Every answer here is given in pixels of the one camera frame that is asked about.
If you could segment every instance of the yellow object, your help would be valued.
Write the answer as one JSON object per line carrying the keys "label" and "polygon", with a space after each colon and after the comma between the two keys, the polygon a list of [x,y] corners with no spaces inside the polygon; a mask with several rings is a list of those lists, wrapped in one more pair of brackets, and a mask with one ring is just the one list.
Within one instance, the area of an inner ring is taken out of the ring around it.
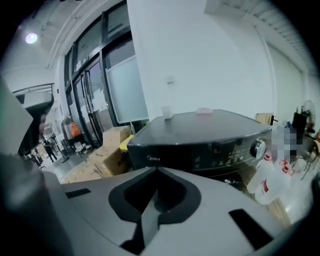
{"label": "yellow object", "polygon": [[121,142],[119,148],[123,151],[128,151],[128,143],[129,141],[134,137],[134,135],[130,135],[128,138],[126,138],[124,141]]}

